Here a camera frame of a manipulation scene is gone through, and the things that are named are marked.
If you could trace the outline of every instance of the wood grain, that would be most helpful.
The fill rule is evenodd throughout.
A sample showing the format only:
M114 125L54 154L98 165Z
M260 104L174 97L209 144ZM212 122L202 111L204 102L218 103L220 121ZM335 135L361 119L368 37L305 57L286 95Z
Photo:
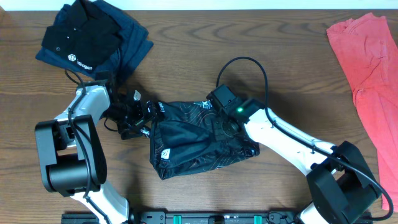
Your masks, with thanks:
M271 108L320 139L355 143L378 178L376 149L325 29L368 11L130 11L155 45L126 88L164 101L202 100L220 68L247 55L265 66ZM385 15L398 40L397 11ZM64 212L86 211L48 193L40 178L34 126L74 98L59 68L37 61L45 28L56 12L0 11L0 223L59 223ZM239 94L264 97L264 80L250 62L236 62L222 82ZM149 140L120 140L98 126L108 179L136 208L170 211L301 209L311 199L305 177L271 150L211 172L161 181L149 163ZM371 211L383 215L378 200ZM384 223L398 223L398 215Z

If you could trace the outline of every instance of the navy blue fabric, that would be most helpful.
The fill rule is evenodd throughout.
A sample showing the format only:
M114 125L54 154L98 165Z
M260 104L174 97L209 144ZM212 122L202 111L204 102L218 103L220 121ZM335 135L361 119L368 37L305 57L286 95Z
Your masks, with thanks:
M91 73L77 67L68 60L62 59L57 54L43 47L36 55L36 59L60 68L69 68L94 79L96 78L97 73L111 72L116 74L118 83L122 84L129 78L147 55L148 51L153 46L153 42L146 39L148 31L145 27L142 27L136 20L122 12L120 9L104 2L103 0L97 0L93 2L93 4L112 17L121 27L118 32L118 36L122 40L121 44L119 49L113 53L109 59L107 59L103 64L98 65ZM70 5L68 4L65 4L62 7L55 17L55 25L66 19L67 11L69 9Z

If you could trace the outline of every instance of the white background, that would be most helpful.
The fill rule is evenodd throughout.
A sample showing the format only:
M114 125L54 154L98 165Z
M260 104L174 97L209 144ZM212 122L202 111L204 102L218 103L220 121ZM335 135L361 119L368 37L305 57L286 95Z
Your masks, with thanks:
M0 0L7 11L61 9L74 0ZM124 10L398 9L398 0L107 0Z

